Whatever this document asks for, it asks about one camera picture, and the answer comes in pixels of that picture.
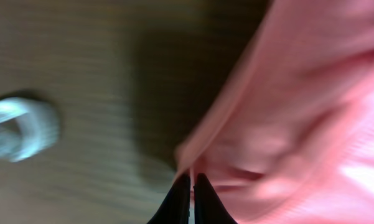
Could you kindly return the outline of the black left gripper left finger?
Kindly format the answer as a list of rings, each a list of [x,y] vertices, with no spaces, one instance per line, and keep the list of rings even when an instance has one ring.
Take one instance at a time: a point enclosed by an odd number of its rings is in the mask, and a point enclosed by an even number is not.
[[[188,224],[190,187],[190,177],[187,174],[178,177],[147,224]]]

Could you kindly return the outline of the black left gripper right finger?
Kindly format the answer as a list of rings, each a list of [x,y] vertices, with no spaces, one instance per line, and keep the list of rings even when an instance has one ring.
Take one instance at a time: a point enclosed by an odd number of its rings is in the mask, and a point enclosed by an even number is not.
[[[195,181],[194,206],[195,224],[237,224],[203,173]]]

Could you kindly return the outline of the pink cloth garment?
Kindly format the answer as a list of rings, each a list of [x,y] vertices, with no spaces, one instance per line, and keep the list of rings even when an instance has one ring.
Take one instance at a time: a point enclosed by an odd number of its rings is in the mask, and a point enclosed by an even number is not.
[[[374,223],[374,0],[276,0],[177,151],[238,223]]]

